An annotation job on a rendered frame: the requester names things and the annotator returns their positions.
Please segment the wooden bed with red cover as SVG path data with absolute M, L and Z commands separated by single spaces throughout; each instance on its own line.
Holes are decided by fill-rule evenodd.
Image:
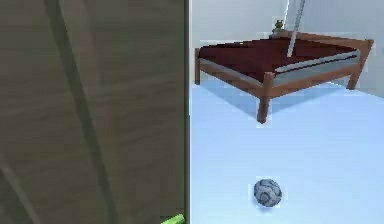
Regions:
M 194 82 L 206 73 L 258 98 L 257 121 L 265 123 L 273 98 L 343 77 L 355 89 L 373 44 L 284 31 L 277 38 L 201 46 L 195 50 Z

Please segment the grey patterned football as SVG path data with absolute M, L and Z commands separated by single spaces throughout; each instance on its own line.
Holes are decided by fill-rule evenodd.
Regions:
M 282 199 L 282 191 L 272 179 L 261 179 L 254 185 L 254 197 L 264 207 L 274 207 Z

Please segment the small potted house plant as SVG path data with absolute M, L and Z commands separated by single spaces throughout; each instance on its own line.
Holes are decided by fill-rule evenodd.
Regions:
M 279 38 L 284 31 L 284 21 L 277 20 L 275 28 L 272 30 L 271 38 Z

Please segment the grey slanted pole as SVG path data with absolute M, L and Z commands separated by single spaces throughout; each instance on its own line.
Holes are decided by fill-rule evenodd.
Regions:
M 306 0 L 300 0 L 300 5 L 298 8 L 295 23 L 294 23 L 294 29 L 291 33 L 290 43 L 289 43 L 289 47 L 288 47 L 288 51 L 287 51 L 287 57 L 291 57 L 293 54 L 293 50 L 294 50 L 294 46 L 295 46 L 295 42 L 296 42 L 296 37 L 297 37 L 297 32 L 298 32 L 298 29 L 300 26 L 301 17 L 302 17 L 304 7 L 305 7 L 305 2 L 306 2 Z

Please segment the brown wooden door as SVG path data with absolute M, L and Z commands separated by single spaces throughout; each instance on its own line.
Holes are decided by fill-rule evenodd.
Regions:
M 0 0 L 0 224 L 188 211 L 187 0 Z

